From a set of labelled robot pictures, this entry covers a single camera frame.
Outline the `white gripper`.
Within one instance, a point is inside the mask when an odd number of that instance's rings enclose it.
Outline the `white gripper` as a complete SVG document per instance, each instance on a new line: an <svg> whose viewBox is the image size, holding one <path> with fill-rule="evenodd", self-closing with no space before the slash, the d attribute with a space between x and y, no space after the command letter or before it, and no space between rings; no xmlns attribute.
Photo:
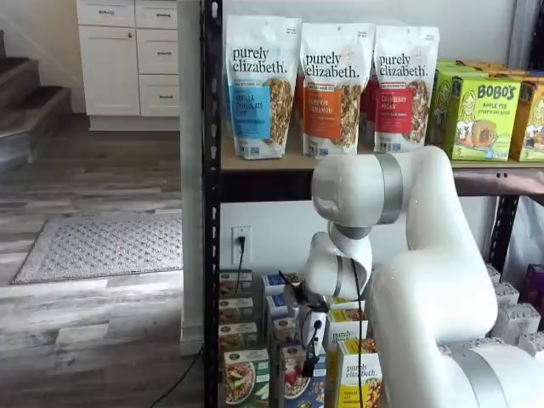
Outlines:
<svg viewBox="0 0 544 408"><path fill-rule="evenodd" d="M302 374L304 377L314 375L315 366L319 362L318 352L323 343L326 331L327 306L301 306L298 311L298 339L306 349Z"/></svg>

